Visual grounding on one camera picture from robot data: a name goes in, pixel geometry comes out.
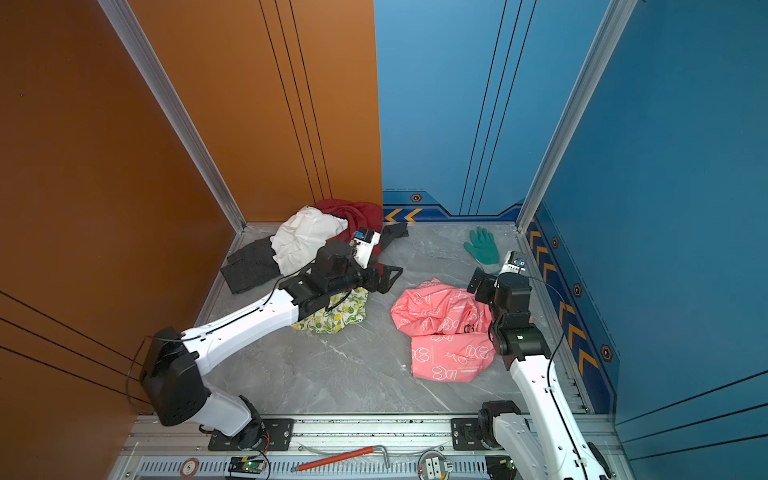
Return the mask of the pink patterned cloth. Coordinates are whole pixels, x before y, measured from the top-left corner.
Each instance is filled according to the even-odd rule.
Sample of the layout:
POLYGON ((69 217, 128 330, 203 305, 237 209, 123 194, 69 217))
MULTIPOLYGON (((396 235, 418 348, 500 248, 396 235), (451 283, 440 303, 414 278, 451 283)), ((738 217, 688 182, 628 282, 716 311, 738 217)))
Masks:
POLYGON ((464 289, 426 281, 406 290, 390 314, 411 340, 411 371, 418 379, 469 383, 494 360, 489 308, 464 289))

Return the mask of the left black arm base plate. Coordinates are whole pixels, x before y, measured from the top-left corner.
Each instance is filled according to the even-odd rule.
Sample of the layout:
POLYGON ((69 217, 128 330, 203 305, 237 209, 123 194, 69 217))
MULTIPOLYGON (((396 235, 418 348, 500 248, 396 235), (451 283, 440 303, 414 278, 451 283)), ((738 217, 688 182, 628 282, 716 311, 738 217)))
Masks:
POLYGON ((288 451, 295 421, 291 418, 267 418, 252 421, 233 437, 218 430, 210 435, 209 451, 288 451))

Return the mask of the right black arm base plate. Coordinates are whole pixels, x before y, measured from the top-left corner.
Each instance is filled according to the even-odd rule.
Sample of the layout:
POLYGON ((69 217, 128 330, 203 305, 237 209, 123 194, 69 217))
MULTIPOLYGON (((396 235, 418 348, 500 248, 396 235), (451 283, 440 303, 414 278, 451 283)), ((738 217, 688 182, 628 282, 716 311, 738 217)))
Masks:
POLYGON ((483 442, 479 421, 476 417, 459 417, 450 420, 451 439, 455 451, 487 450, 483 442))

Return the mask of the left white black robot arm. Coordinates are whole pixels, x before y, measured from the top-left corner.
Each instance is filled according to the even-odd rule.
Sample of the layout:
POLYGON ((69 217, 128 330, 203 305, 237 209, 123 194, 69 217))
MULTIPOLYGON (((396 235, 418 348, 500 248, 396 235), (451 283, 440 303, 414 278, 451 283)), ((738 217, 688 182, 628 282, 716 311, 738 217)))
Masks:
POLYGON ((255 341, 329 309, 335 295, 388 292, 403 270, 379 263, 372 251, 359 240, 329 241, 264 298, 200 327, 154 334, 139 379, 160 423, 194 423, 238 450, 263 449, 266 426, 255 406, 209 385, 205 375, 255 341))

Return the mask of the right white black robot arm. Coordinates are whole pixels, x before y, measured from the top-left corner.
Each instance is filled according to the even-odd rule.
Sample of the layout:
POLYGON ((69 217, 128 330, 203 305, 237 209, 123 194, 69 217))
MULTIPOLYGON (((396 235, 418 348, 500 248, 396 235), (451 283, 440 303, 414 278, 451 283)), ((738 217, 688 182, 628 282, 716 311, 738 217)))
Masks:
POLYGON ((530 279, 520 269, 492 275, 475 270, 467 292, 489 307, 492 346, 517 385, 536 428, 512 401, 483 404, 483 441, 503 450, 524 479, 609 479, 612 472, 586 440, 560 387, 554 353, 531 322, 530 279))

